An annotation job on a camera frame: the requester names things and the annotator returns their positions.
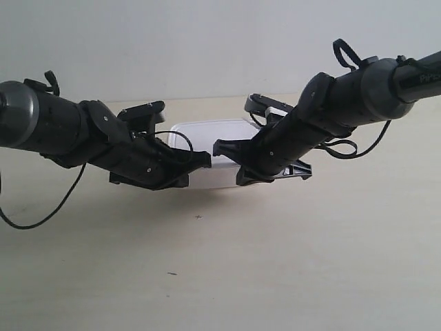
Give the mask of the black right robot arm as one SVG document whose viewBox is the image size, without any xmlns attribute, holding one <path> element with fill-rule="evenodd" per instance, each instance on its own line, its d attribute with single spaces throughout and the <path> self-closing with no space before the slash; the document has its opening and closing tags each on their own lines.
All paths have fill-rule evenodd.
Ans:
<svg viewBox="0 0 441 331">
<path fill-rule="evenodd" d="M 414 104 L 440 95 L 440 53 L 421 59 L 403 55 L 361 59 L 342 39 L 333 42 L 334 54 L 349 72 L 333 77 L 316 74 L 291 106 L 250 94 L 245 111 L 251 118 L 263 117 L 258 132 L 249 139 L 222 140 L 213 145 L 215 156 L 223 155 L 240 168 L 236 185 L 271 183 L 295 176 L 301 157 L 314 149 L 326 150 L 339 159 L 360 154 L 340 154 L 331 141 L 346 143 L 356 128 L 401 119 Z"/>
</svg>

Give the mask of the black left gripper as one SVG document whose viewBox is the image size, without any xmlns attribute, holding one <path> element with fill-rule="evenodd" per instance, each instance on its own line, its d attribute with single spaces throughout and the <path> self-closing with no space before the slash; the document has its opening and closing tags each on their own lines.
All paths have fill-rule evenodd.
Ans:
<svg viewBox="0 0 441 331">
<path fill-rule="evenodd" d="M 183 138 L 188 149 L 168 146 L 157 137 L 164 133 Z M 183 133 L 161 130 L 134 134 L 129 143 L 116 144 L 88 163 L 107 170 L 110 183 L 165 190 L 188 187 L 188 173 L 211 168 L 211 155 L 206 151 L 193 151 L 192 142 Z"/>
</svg>

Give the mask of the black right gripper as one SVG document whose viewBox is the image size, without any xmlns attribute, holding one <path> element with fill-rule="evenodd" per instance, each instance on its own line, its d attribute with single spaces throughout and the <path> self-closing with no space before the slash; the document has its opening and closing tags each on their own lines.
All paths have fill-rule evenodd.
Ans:
<svg viewBox="0 0 441 331">
<path fill-rule="evenodd" d="M 214 157 L 244 162 L 236 174 L 236 185 L 272 183 L 275 176 L 303 155 L 334 138 L 330 132 L 301 119 L 295 107 L 272 127 L 252 139 L 217 139 Z"/>
</svg>

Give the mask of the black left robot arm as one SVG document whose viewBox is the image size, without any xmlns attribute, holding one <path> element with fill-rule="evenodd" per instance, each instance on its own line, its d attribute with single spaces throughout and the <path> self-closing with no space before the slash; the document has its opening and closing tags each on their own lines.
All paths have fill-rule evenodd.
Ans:
<svg viewBox="0 0 441 331">
<path fill-rule="evenodd" d="M 113 184 L 148 190 L 186 188 L 194 171 L 212 166 L 206 151 L 173 148 L 159 139 L 163 101 L 114 114 L 102 101 L 60 96 L 57 79 L 1 83 L 1 147 L 36 152 L 62 168 L 90 164 Z"/>
</svg>

